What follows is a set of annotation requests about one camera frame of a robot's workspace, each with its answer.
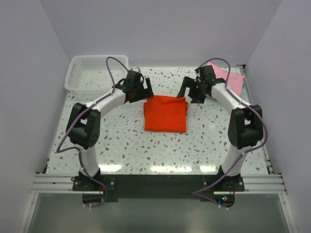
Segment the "orange t-shirt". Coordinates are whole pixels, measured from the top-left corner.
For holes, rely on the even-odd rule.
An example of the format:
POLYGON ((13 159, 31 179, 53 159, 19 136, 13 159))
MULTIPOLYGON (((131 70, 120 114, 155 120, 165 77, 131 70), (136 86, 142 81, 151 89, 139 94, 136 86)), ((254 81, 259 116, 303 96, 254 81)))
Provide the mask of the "orange t-shirt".
POLYGON ((185 133, 188 103, 185 97, 156 95, 143 106, 144 129, 150 132, 185 133))

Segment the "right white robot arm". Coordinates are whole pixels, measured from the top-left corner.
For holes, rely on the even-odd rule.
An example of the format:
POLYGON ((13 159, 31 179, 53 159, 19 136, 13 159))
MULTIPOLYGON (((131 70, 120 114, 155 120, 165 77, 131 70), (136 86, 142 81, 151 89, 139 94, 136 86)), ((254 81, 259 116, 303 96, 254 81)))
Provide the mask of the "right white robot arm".
POLYGON ((244 102, 229 88, 228 79, 216 77, 211 65, 198 67, 195 72, 195 79, 187 76, 183 78, 177 97, 183 97, 188 89, 192 103, 204 103, 206 96, 217 100, 230 114, 227 131, 230 148, 225 161, 219 167, 217 179, 194 194, 198 195, 216 186, 227 191, 240 178, 246 155, 258 149, 257 143, 263 139, 262 108, 244 102))

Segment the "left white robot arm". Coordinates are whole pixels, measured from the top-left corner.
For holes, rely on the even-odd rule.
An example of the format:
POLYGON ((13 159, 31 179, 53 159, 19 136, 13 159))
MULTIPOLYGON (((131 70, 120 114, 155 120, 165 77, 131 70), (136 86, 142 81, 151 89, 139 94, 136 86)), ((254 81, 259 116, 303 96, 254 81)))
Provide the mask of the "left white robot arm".
POLYGON ((103 96, 86 104, 74 104, 65 136, 78 152, 80 170, 73 179, 75 191, 100 191, 107 194, 111 190, 106 186, 96 158, 95 146, 100 138, 101 120, 127 102, 133 103, 153 96, 150 78, 130 70, 125 78, 113 84, 103 96))

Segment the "pink folded t-shirt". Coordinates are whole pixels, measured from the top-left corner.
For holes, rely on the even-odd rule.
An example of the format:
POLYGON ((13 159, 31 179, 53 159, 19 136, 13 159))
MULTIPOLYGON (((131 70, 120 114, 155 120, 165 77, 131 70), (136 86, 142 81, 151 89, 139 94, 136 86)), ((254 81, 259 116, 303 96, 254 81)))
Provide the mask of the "pink folded t-shirt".
MULTIPOLYGON (((214 65, 212 62, 207 62, 206 65, 213 67, 217 79, 223 78, 225 81, 227 80, 228 71, 225 71, 221 67, 214 65)), ((244 78, 244 75, 232 73, 232 71, 230 71, 228 86, 238 96, 240 96, 242 93, 244 78)))

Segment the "white plastic basket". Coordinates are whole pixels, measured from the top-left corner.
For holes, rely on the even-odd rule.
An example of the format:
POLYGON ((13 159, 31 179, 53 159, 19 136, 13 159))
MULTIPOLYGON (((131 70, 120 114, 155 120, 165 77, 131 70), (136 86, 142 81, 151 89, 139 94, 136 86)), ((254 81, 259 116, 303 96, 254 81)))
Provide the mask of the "white plastic basket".
POLYGON ((128 57, 125 55, 79 55, 72 58, 64 87, 81 95, 103 95, 127 75, 128 57))

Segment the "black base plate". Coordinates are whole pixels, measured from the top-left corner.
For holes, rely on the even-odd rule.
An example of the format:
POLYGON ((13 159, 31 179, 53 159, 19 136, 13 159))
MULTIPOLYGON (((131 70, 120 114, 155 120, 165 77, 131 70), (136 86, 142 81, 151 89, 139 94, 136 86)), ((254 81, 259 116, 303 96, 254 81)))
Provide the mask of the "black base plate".
MULTIPOLYGON (((119 199, 193 199, 195 191, 209 186, 218 175, 111 175, 101 174, 106 186, 111 190, 107 194, 100 191, 82 191, 84 204, 117 202, 119 199)), ((245 190, 243 178, 237 182, 226 182, 199 193, 202 201, 216 201, 223 206, 232 206, 235 193, 245 190)))

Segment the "aluminium frame rail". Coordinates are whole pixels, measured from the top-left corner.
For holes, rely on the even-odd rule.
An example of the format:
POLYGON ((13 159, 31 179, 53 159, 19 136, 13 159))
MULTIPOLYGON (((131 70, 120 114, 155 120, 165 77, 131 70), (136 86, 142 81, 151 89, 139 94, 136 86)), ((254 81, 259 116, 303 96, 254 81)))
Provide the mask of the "aluminium frame rail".
POLYGON ((243 175, 267 140, 262 109, 210 67, 71 93, 47 173, 31 189, 34 233, 286 233, 281 175, 243 175))

